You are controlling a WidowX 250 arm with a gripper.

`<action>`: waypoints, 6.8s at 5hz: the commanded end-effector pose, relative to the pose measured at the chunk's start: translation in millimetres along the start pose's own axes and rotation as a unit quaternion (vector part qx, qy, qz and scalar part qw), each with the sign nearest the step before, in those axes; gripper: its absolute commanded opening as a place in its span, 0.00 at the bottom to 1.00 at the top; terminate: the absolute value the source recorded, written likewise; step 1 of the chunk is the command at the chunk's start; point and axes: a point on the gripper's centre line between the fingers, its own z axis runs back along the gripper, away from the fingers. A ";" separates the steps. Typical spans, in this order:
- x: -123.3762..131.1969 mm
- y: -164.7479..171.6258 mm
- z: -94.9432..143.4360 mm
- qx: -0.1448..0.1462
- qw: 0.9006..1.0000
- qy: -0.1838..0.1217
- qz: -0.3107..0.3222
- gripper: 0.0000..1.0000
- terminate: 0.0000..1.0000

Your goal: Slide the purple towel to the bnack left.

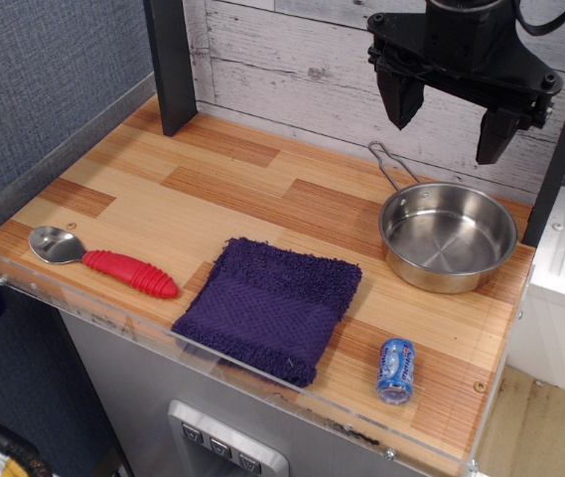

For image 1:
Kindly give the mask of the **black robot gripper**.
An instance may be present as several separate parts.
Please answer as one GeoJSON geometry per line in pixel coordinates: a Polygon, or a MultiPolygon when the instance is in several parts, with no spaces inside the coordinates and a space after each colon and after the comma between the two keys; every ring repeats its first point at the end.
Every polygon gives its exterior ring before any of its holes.
{"type": "Polygon", "coordinates": [[[388,119],[405,128],[424,102],[425,86],[479,105],[486,112],[476,161],[495,164],[518,126],[544,126],[563,86],[517,30],[551,32],[562,23],[528,25],[517,1],[429,1],[422,13],[371,15],[368,54],[388,119]]]}

